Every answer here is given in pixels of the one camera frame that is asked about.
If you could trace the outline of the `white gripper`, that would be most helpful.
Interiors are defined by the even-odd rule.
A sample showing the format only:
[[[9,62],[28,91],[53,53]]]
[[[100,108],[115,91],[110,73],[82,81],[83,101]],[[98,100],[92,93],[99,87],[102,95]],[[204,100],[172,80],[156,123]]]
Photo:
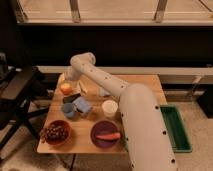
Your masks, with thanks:
[[[69,66],[64,74],[59,76],[59,84],[64,80],[78,81],[80,79],[80,73],[75,70],[72,66]]]

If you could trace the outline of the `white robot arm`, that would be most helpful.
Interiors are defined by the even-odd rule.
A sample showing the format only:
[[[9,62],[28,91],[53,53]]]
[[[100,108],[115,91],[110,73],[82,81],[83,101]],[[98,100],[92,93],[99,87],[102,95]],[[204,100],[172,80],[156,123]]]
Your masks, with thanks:
[[[142,83],[128,83],[95,67],[90,53],[73,56],[64,73],[77,81],[82,75],[118,99],[132,171],[177,171],[178,166],[153,91]]]

